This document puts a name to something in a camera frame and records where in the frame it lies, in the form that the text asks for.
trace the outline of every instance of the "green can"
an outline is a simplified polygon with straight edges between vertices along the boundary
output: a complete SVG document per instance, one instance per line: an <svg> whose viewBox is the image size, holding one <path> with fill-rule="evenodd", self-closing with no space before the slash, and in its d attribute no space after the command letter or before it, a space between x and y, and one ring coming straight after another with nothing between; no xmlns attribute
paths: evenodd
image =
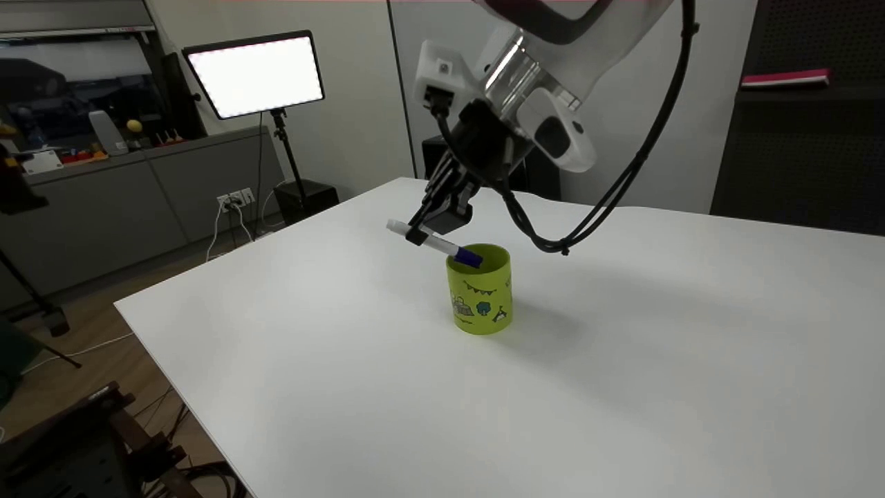
<svg viewBox="0 0 885 498"><path fill-rule="evenodd" d="M494 334L514 320L509 252L491 244L465 245L480 265L447 258L454 320L469 334Z"/></svg>

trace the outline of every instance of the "desk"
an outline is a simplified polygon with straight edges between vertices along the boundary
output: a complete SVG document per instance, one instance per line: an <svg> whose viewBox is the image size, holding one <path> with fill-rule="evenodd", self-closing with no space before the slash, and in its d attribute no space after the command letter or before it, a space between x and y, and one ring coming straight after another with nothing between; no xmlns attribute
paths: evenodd
<svg viewBox="0 0 885 498"><path fill-rule="evenodd" d="M261 498L831 498L885 489L885 241L622 207L539 255L491 193L514 327L447 319L394 179L118 301ZM541 233L586 207L528 200Z"/></svg>

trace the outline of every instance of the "wall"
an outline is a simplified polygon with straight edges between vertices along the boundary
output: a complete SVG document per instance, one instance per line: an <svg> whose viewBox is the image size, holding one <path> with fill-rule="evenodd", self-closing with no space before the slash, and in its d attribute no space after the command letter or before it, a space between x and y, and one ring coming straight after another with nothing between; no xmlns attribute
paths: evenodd
<svg viewBox="0 0 885 498"><path fill-rule="evenodd" d="M411 175L383 0L147 0L166 49L278 30L313 30L325 99L289 107L286 129L300 178L354 196L389 178ZM253 117L217 122L210 132L257 125Z"/></svg>
<svg viewBox="0 0 885 498"><path fill-rule="evenodd" d="M686 90L625 201L711 211L752 13L755 0L700 0L703 34L693 45ZM455 46L473 63L488 27L498 24L469 0L393 0L393 20L407 88L422 38ZM680 7L672 6L643 42L597 82L579 117L597 143L600 166L579 178L563 178L566 200L593 201L639 149L676 59L676 30ZM407 107L411 140L420 149L420 140L437 132L411 90Z"/></svg>

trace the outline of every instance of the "shelf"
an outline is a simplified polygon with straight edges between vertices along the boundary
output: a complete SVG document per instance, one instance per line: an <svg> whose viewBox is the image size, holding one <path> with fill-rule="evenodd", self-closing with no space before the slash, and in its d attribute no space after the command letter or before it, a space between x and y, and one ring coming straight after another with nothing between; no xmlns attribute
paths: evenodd
<svg viewBox="0 0 885 498"><path fill-rule="evenodd" d="M885 86L740 88L739 103L885 103Z"/></svg>

